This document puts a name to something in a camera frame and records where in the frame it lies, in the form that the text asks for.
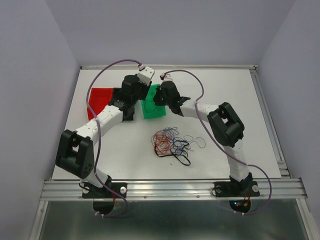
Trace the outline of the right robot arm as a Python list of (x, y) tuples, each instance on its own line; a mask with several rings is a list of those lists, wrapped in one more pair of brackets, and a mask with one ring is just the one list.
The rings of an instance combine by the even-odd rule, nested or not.
[(200, 120), (202, 126), (209, 123), (212, 139), (218, 147), (222, 146), (229, 164), (229, 181), (214, 182), (214, 195), (221, 197), (240, 197), (254, 195), (252, 173), (244, 160), (242, 139), (245, 126), (233, 107), (224, 102), (210, 105), (181, 96), (173, 81), (164, 81), (156, 88), (153, 101), (156, 106), (167, 106), (176, 115)]

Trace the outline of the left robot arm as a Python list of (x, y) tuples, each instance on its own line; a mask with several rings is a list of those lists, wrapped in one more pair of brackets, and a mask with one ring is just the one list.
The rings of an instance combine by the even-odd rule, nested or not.
[(108, 88), (107, 101), (103, 109), (95, 111), (92, 94), (97, 89), (90, 89), (87, 112), (92, 115), (89, 122), (76, 130), (64, 130), (60, 136), (55, 164), (59, 168), (78, 177), (80, 187), (88, 193), (103, 198), (123, 198), (123, 194), (112, 187), (112, 178), (99, 170), (100, 153), (94, 147), (102, 147), (102, 137), (123, 121), (132, 120), (135, 105), (145, 100), (152, 84), (154, 72), (126, 75), (121, 87)]

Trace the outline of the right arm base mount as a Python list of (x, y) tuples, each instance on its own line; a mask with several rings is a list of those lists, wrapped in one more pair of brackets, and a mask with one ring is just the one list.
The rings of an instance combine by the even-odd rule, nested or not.
[(256, 181), (241, 185), (231, 181), (216, 181), (211, 190), (217, 198), (259, 197), (260, 191)]

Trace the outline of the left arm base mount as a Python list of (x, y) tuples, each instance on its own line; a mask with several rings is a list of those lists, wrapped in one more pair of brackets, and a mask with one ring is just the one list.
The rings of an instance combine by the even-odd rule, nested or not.
[[(119, 198), (117, 195), (114, 195), (112, 192), (107, 190), (105, 187), (98, 188), (88, 182), (80, 182), (79, 187), (82, 189), (82, 198), (83, 199), (112, 199)], [(113, 182), (110, 187), (114, 192), (120, 196), (126, 198), (128, 184), (126, 182)]]

